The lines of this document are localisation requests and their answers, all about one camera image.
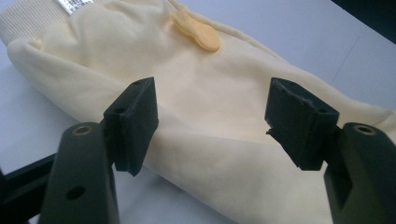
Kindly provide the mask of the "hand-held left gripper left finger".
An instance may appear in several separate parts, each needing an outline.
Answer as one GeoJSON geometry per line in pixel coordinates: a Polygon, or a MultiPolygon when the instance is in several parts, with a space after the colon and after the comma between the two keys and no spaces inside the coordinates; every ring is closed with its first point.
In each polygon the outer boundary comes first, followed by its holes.
{"type": "Polygon", "coordinates": [[[120,224],[113,172],[140,172],[158,125],[155,81],[148,77],[128,86],[102,121],[68,128],[38,224],[120,224]]]}

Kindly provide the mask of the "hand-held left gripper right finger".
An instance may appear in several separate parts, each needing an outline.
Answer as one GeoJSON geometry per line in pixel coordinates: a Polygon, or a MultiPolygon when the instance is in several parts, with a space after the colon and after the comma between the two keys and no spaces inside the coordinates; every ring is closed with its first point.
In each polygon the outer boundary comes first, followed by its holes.
{"type": "Polygon", "coordinates": [[[373,126],[337,126],[339,112],[300,85],[273,77],[267,132],[303,171],[327,165],[334,224],[396,224],[396,145],[373,126]]]}

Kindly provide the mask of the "cream baby pants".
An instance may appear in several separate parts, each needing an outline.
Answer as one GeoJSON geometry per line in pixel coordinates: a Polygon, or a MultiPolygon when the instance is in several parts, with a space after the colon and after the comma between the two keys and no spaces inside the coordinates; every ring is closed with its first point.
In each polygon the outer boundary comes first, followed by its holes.
{"type": "Polygon", "coordinates": [[[239,224],[332,224],[321,174],[302,172],[268,134],[272,77],[396,142],[396,111],[352,100],[232,27],[193,14],[220,40],[209,52],[177,29],[177,0],[13,0],[0,40],[13,65],[79,121],[99,121],[132,82],[153,77],[160,124],[145,164],[239,224]]]}

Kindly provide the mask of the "pale yellow garment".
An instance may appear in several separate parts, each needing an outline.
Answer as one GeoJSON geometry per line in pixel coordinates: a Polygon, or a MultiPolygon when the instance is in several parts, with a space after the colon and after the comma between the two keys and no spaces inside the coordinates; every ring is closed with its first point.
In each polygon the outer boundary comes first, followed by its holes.
{"type": "MultiPolygon", "coordinates": [[[[396,109],[396,45],[332,0],[178,0],[252,36],[343,94],[396,109]]],[[[0,42],[0,170],[52,154],[75,120],[15,69],[0,42]]],[[[148,169],[116,175],[122,224],[233,224],[148,169]]]]}

